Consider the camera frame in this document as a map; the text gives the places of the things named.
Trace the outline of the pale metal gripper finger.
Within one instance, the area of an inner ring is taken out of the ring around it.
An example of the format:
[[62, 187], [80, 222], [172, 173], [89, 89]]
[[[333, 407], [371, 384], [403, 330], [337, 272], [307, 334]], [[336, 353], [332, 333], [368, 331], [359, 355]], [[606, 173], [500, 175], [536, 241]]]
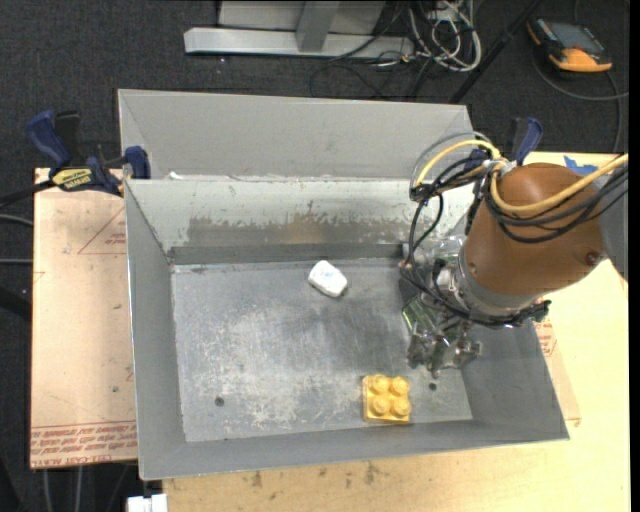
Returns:
[[480, 356], [480, 347], [448, 347], [433, 357], [432, 377], [438, 379], [447, 369], [461, 370]]
[[433, 347], [431, 345], [418, 344], [410, 346], [407, 351], [407, 364], [412, 369], [424, 366], [427, 370], [430, 370], [432, 358]]

